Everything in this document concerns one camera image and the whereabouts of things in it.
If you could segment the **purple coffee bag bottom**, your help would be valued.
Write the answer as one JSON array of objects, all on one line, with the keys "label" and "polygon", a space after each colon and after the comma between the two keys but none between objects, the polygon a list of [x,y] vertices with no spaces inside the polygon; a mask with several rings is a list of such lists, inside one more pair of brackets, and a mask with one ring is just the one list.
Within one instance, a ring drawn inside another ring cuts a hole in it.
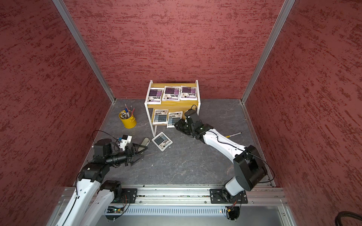
[{"label": "purple coffee bag bottom", "polygon": [[180,100],[197,100],[197,87],[181,86]]}]

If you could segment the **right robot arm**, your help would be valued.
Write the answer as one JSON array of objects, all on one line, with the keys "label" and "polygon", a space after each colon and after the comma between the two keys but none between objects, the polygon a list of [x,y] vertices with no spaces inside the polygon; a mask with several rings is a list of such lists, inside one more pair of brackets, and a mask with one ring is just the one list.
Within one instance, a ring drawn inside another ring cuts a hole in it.
[{"label": "right robot arm", "polygon": [[221,196],[227,202],[240,192],[251,191],[268,174],[265,162],[252,145],[239,145],[201,122],[190,123],[181,119],[175,128],[215,148],[233,163],[235,176],[222,187]]}]

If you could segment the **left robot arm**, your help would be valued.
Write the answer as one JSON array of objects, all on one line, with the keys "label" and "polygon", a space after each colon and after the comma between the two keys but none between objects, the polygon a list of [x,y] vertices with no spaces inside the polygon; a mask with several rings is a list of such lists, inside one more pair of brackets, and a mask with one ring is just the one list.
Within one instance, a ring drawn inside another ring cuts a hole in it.
[{"label": "left robot arm", "polygon": [[105,213],[119,218],[135,203],[136,188],[122,188],[119,181],[105,180],[110,168],[133,166],[142,159],[150,139],[145,138],[141,144],[131,141],[131,136],[123,136],[116,141],[100,139],[93,145],[93,159],[78,173],[58,226],[94,226]]}]

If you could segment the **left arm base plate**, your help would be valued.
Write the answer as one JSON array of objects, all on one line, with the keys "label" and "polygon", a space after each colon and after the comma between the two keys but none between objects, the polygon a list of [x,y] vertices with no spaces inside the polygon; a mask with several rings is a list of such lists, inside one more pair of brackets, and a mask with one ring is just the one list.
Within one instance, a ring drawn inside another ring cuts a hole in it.
[{"label": "left arm base plate", "polygon": [[122,188],[120,195],[120,203],[134,204],[137,198],[138,189],[136,188]]}]

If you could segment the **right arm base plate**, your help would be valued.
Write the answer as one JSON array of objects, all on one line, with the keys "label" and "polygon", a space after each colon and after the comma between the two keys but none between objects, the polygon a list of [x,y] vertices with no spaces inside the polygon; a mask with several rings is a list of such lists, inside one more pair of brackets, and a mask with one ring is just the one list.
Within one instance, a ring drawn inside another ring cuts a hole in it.
[{"label": "right arm base plate", "polygon": [[226,190],[210,189],[210,201],[212,204],[248,204],[248,198],[245,191],[239,192],[235,196],[226,194]]}]

